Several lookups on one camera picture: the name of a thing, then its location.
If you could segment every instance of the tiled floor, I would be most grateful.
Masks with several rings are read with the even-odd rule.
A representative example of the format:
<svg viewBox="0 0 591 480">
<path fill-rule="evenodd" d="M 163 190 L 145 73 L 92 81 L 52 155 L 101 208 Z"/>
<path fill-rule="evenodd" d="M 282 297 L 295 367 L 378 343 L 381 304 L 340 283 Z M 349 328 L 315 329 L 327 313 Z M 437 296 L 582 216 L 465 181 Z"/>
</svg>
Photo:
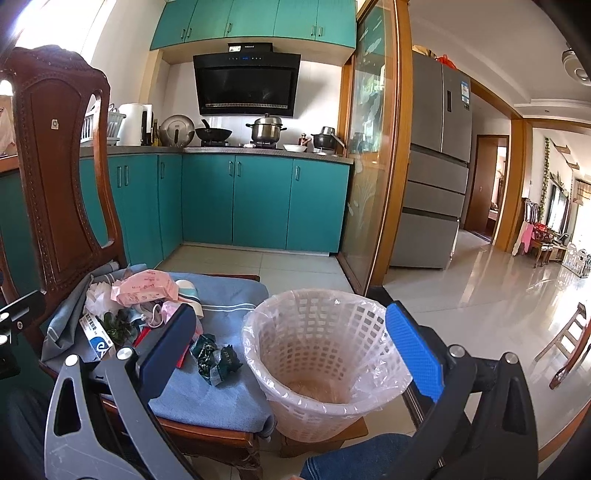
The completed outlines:
<svg viewBox="0 0 591 480">
<path fill-rule="evenodd" d="M 253 252 L 235 249 L 183 245 L 159 266 L 161 270 L 192 273 L 258 274 L 271 295 L 297 288 L 330 288 L 351 292 L 351 287 L 334 257 L 284 253 Z M 414 432 L 413 422 L 402 397 L 383 410 L 365 417 L 369 435 Z M 345 446 L 364 439 L 347 442 Z M 279 458 L 276 436 L 261 442 L 264 480 L 287 480 L 301 471 L 306 455 L 292 459 Z M 238 471 L 226 465 L 199 458 L 193 460 L 197 471 L 208 480 L 239 480 Z"/>
<path fill-rule="evenodd" d="M 459 343 L 473 356 L 484 358 L 517 353 L 528 380 L 541 446 L 591 398 L 591 355 L 555 390 L 548 384 L 564 366 L 564 356 L 554 347 L 533 364 L 578 302 L 591 309 L 591 281 L 556 262 L 536 269 L 533 265 L 531 257 L 512 257 L 460 231 L 447 270 L 391 268 L 384 286 L 419 324 L 433 327 L 448 345 Z M 469 416 L 477 400 L 471 399 Z"/>
</svg>

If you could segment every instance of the jeans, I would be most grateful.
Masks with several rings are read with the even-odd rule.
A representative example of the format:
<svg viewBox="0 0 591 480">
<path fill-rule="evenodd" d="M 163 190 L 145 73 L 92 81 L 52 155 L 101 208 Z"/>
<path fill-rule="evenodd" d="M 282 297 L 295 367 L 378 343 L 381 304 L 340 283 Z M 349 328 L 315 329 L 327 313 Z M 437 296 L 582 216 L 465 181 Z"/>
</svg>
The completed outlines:
<svg viewBox="0 0 591 480">
<path fill-rule="evenodd" d="M 304 480 L 378 480 L 402 454 L 411 437 L 398 433 L 378 435 L 365 442 L 306 460 Z"/>
</svg>

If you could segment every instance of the white bowl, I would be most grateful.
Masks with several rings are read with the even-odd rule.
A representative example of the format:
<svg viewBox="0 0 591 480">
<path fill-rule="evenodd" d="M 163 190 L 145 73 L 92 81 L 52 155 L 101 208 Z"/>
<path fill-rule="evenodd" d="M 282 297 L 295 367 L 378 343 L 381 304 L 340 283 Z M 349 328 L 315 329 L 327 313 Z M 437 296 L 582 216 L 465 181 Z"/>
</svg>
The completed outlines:
<svg viewBox="0 0 591 480">
<path fill-rule="evenodd" d="M 288 152 L 305 152 L 308 145 L 283 145 L 283 148 Z"/>
</svg>

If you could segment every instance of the wall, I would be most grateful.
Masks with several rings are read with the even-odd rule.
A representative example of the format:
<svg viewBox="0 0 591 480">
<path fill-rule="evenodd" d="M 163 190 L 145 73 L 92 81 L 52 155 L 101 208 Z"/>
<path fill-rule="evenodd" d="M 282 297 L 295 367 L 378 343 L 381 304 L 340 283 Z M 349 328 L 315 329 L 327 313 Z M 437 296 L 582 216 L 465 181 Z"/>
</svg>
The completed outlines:
<svg viewBox="0 0 591 480">
<path fill-rule="evenodd" d="M 474 180 L 474 167 L 476 165 L 476 136 L 510 134 L 511 121 L 508 118 L 485 118 L 480 115 L 477 115 L 476 112 L 473 113 L 472 146 L 470 148 L 470 164 L 468 165 L 468 184 L 466 186 L 466 197 L 464 199 L 464 207 L 462 208 L 462 217 L 460 218 L 460 228 L 464 227 L 464 222 L 466 221 L 466 214 L 468 212 L 468 204 L 470 203 L 472 181 Z"/>
<path fill-rule="evenodd" d="M 110 102 L 137 103 L 150 44 L 165 0 L 117 0 L 90 64 L 107 75 Z"/>
<path fill-rule="evenodd" d="M 335 127 L 339 113 L 339 92 L 341 67 L 302 61 L 298 86 L 295 94 L 294 118 L 283 118 L 286 131 L 281 132 L 280 144 L 296 144 L 302 133 L 320 133 L 323 126 Z M 197 103 L 195 71 L 192 63 L 171 65 L 164 94 L 164 106 L 161 119 L 170 115 L 187 115 L 195 123 L 202 125 Z M 251 129 L 246 126 L 258 116 L 216 116 L 205 117 L 212 127 L 232 130 L 228 139 L 232 145 L 248 143 Z M 195 137 L 191 145 L 199 145 Z"/>
</svg>

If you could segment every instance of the dish rack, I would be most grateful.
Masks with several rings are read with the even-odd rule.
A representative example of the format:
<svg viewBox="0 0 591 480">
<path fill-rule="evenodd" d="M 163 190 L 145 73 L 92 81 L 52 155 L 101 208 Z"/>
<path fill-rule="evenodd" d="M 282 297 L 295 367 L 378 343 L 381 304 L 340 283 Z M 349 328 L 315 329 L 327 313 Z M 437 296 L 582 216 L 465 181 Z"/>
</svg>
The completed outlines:
<svg viewBox="0 0 591 480">
<path fill-rule="evenodd" d="M 94 104 L 90 111 L 84 116 L 84 123 L 82 123 L 82 136 L 80 137 L 81 147 L 92 146 L 92 130 L 93 130 L 93 118 L 95 116 Z M 121 122 L 126 117 L 124 113 L 119 113 L 115 108 L 115 104 L 109 105 L 109 113 L 107 116 L 107 145 L 115 145 L 119 141 L 119 129 L 121 128 Z"/>
</svg>

